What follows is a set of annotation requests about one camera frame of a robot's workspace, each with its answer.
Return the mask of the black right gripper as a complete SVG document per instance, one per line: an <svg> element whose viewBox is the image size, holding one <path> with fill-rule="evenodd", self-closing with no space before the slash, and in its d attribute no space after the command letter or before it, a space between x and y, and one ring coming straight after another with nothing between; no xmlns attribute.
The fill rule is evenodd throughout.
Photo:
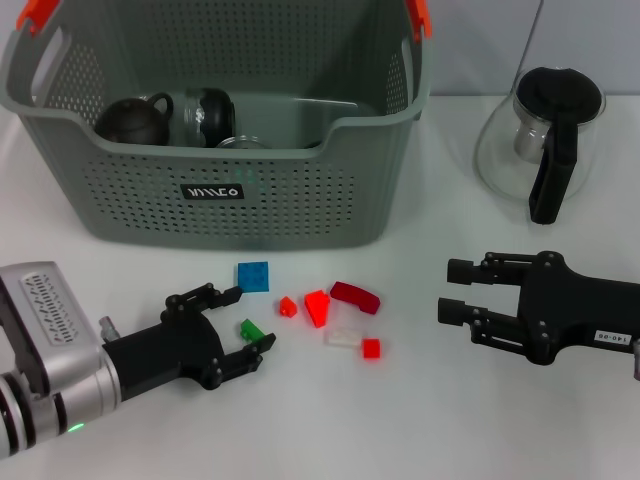
<svg viewBox="0 0 640 480"><path fill-rule="evenodd" d="M639 339L639 285L578 274L557 252L487 252L478 264L450 259L447 281L521 286L518 319L525 329L515 317L446 298L438 300L437 318L468 325L475 344L524 353L536 365L552 364L572 346L631 354Z"/></svg>

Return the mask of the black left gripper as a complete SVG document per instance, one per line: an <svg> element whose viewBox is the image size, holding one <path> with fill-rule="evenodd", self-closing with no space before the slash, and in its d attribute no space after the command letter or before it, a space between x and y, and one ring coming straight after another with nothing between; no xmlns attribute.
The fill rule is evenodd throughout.
<svg viewBox="0 0 640 480"><path fill-rule="evenodd" d="M212 283L167 298L161 322L110 341L104 350L115 367L121 398L130 400L179 378L205 390L258 370L263 354L276 342L274 333L224 354L205 310L237 303L243 290L217 290Z"/></svg>

